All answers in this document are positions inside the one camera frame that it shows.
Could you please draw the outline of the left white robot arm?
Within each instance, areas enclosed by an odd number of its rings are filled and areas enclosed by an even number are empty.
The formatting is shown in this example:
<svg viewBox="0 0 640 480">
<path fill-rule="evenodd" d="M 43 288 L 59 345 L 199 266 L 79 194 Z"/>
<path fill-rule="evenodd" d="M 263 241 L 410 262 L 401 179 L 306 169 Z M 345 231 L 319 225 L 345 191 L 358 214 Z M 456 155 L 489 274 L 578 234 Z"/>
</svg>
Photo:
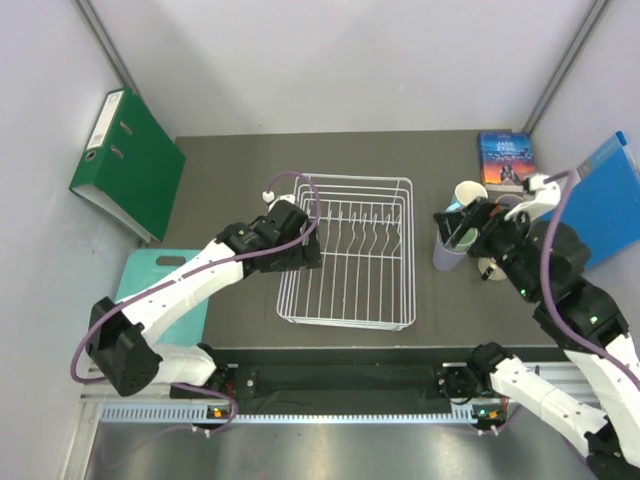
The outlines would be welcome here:
<svg viewBox="0 0 640 480">
<path fill-rule="evenodd" d="M 227 226 L 191 261 L 120 303 L 105 297 L 91 310 L 85 351 L 126 397 L 152 384 L 193 385 L 205 396 L 226 387 L 227 374 L 204 344 L 163 344 L 162 335 L 218 291 L 255 272 L 318 268 L 315 222 L 286 197 L 253 222 Z"/>
</svg>

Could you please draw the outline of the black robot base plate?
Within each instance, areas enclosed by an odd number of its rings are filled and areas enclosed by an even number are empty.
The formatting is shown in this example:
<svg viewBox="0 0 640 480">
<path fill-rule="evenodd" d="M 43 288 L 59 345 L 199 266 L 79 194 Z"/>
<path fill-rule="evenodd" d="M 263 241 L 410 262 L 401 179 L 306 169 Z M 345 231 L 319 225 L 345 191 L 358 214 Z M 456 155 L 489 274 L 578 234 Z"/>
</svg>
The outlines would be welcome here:
<svg viewBox="0 0 640 480">
<path fill-rule="evenodd" d="M 210 349 L 207 389 L 243 413 L 417 413 L 488 394 L 468 347 Z"/>
</svg>

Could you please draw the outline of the cream ceramic mug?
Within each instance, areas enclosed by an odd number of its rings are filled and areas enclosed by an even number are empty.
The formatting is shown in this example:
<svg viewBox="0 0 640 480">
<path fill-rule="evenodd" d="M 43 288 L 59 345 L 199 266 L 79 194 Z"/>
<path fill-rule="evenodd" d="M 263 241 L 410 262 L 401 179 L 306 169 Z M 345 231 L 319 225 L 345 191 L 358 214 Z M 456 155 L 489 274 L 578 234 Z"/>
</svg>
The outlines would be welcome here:
<svg viewBox="0 0 640 480">
<path fill-rule="evenodd" d="M 507 278 L 504 271 L 494 259 L 482 257 L 478 259 L 478 270 L 482 281 L 503 281 Z"/>
</svg>

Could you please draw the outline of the light blue mug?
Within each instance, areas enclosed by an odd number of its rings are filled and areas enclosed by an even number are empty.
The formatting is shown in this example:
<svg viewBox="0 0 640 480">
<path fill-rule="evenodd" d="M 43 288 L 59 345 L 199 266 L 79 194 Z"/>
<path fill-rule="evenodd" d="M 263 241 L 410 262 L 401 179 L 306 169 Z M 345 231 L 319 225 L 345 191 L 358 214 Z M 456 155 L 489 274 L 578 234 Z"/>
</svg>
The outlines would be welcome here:
<svg viewBox="0 0 640 480">
<path fill-rule="evenodd" d="M 454 189 L 450 205 L 446 208 L 446 211 L 451 212 L 462 209 L 478 198 L 487 197 L 488 192 L 480 183 L 470 180 L 460 182 Z"/>
</svg>

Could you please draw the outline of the clear pink glass mug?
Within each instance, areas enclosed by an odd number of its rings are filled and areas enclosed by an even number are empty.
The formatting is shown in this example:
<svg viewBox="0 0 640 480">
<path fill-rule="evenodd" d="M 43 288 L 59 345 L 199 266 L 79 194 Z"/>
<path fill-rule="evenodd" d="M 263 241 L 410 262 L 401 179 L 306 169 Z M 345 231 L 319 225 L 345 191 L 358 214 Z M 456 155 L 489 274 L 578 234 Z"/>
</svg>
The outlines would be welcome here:
<svg viewBox="0 0 640 480">
<path fill-rule="evenodd" d="M 522 203 L 524 198 L 515 194 L 503 194 L 495 199 L 495 202 L 508 208 L 513 208 Z"/>
</svg>

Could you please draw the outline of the green cup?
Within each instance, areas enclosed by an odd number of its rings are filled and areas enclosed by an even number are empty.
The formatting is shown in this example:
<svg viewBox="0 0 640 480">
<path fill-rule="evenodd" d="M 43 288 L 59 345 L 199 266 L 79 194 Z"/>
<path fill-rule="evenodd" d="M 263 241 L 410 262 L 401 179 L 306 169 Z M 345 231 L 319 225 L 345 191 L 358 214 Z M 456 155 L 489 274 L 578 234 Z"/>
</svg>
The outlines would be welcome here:
<svg viewBox="0 0 640 480">
<path fill-rule="evenodd" d="M 469 229 L 465 235 L 461 238 L 461 240 L 456 244 L 447 244 L 443 239 L 441 234 L 438 234 L 437 239 L 443 245 L 443 247 L 449 251 L 460 253 L 466 252 L 476 241 L 478 237 L 478 231 L 476 229 Z"/>
</svg>

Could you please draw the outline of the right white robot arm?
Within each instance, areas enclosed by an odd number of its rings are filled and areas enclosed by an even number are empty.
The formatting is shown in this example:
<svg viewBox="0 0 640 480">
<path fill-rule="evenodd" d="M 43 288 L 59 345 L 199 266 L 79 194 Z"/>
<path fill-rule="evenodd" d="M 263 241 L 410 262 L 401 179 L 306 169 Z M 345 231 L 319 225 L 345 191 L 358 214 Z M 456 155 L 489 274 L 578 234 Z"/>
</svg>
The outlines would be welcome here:
<svg viewBox="0 0 640 480">
<path fill-rule="evenodd" d="M 476 394 L 515 401 L 559 433 L 598 479 L 639 476 L 639 358 L 616 301 L 586 280 L 588 248 L 562 224 L 559 196 L 512 209 L 484 198 L 433 218 L 445 245 L 474 229 L 473 257 L 496 261 L 533 318 L 584 375 L 592 407 L 542 379 L 495 342 L 469 355 L 466 380 Z"/>
</svg>

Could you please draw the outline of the purple cup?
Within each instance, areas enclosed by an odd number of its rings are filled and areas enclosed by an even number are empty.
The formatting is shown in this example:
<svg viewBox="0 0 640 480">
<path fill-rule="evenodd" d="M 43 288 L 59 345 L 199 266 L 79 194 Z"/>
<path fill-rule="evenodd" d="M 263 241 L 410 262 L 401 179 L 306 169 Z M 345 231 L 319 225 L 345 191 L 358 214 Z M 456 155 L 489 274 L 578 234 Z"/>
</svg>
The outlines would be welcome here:
<svg viewBox="0 0 640 480">
<path fill-rule="evenodd" d="M 432 262 L 434 267 L 441 272 L 451 272 L 466 256 L 466 252 L 452 252 L 443 247 L 436 237 Z"/>
</svg>

